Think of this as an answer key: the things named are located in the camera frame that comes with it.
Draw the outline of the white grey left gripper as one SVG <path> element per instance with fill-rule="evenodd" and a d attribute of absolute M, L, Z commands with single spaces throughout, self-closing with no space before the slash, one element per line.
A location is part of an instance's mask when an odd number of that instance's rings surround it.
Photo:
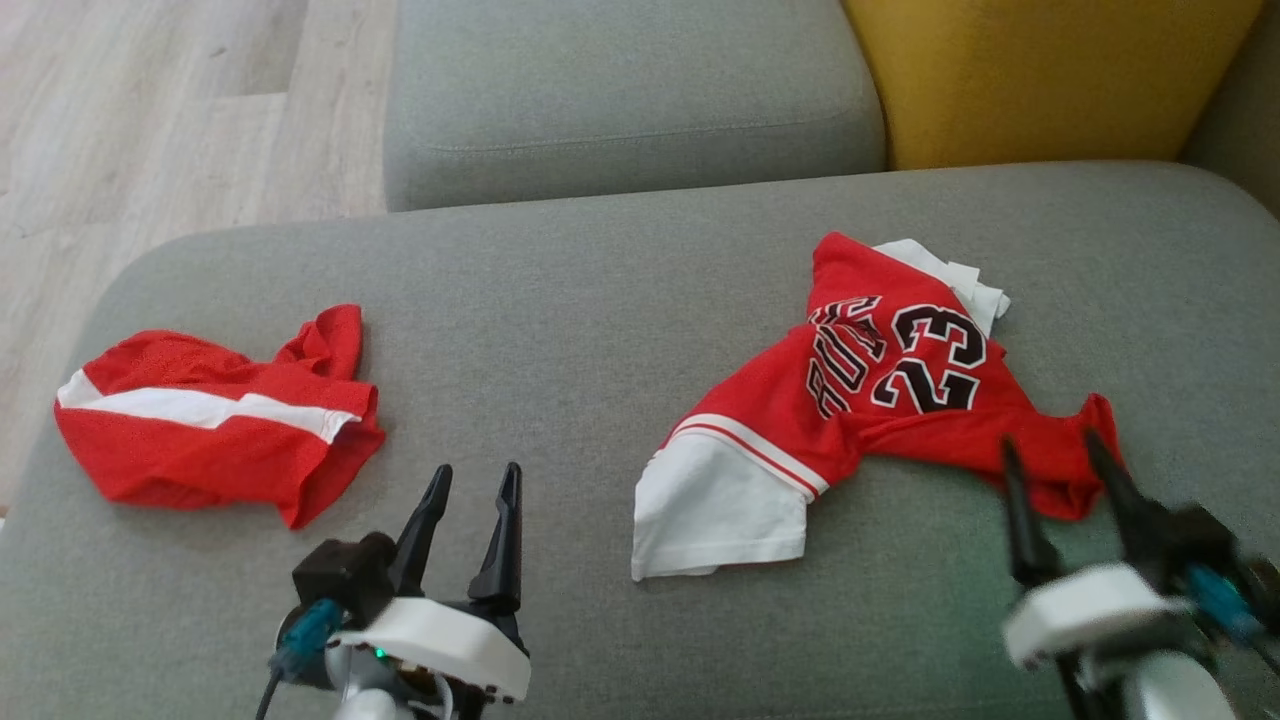
<path fill-rule="evenodd" d="M 442 464 L 396 542 L 388 577 L 398 597 L 424 597 L 422 575 L 451 495 Z M 497 520 L 468 600 L 494 614 L 521 607 L 524 471 L 508 462 Z M 337 719 L 463 719 L 527 696 L 529 656 L 493 623 L 426 598 L 394 598 L 365 629 L 335 633 L 325 666 Z"/>

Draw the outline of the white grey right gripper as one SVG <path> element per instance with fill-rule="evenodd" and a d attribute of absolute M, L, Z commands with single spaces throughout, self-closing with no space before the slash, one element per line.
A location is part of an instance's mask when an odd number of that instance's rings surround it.
<path fill-rule="evenodd" d="M 1010 574 L 1020 587 L 1036 587 L 1004 623 L 1007 656 L 1024 670 L 1192 611 L 1189 600 L 1161 594 L 1143 578 L 1174 574 L 1171 512 L 1138 491 L 1097 430 L 1088 429 L 1084 442 L 1108 496 L 1125 562 L 1092 565 L 1060 578 L 1061 556 L 1033 509 L 1020 454 L 1011 436 L 1001 441 Z"/>

